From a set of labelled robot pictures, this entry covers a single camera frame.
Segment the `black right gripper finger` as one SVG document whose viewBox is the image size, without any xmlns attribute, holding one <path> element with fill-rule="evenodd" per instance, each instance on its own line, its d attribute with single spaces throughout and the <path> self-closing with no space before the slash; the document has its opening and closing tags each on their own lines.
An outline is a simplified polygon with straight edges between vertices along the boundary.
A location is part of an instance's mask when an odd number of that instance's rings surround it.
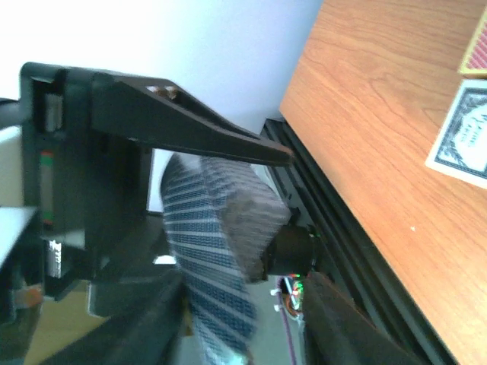
<svg viewBox="0 0 487 365">
<path fill-rule="evenodd" d="M 304 350 L 308 364 L 420 364 L 374 327 L 321 273 L 304 280 Z"/>
</svg>

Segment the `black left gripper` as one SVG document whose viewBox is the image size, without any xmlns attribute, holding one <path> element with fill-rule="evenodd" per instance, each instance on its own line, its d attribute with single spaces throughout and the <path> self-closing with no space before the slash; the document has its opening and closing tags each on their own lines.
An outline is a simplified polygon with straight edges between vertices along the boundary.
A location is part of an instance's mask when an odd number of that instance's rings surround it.
<svg viewBox="0 0 487 365">
<path fill-rule="evenodd" d="M 24 64 L 24 200 L 40 210 L 46 294 L 89 282 L 88 312 L 117 316 L 149 294 L 152 80 Z"/>
</svg>

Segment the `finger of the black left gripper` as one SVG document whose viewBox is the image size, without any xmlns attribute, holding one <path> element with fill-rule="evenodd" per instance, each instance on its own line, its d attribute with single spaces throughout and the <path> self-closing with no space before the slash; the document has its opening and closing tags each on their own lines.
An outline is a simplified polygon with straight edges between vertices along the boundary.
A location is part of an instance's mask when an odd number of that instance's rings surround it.
<svg viewBox="0 0 487 365">
<path fill-rule="evenodd" d="M 151 148 L 285 166 L 292 151 L 215 113 L 172 81 L 97 72 L 91 126 Z"/>
<path fill-rule="evenodd" d="M 183 327 L 183 277 L 171 270 L 140 304 L 114 316 L 44 364 L 174 364 Z"/>
</svg>

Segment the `blue backed card deck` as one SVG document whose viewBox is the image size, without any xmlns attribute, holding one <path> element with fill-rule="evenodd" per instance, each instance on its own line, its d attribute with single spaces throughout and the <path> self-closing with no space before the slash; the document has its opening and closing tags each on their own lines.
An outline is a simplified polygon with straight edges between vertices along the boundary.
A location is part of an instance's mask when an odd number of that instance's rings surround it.
<svg viewBox="0 0 487 365">
<path fill-rule="evenodd" d="M 161 179 L 164 230 L 184 275 L 204 364 L 251 364 L 248 284 L 290 211 L 248 163 L 175 153 Z"/>
</svg>

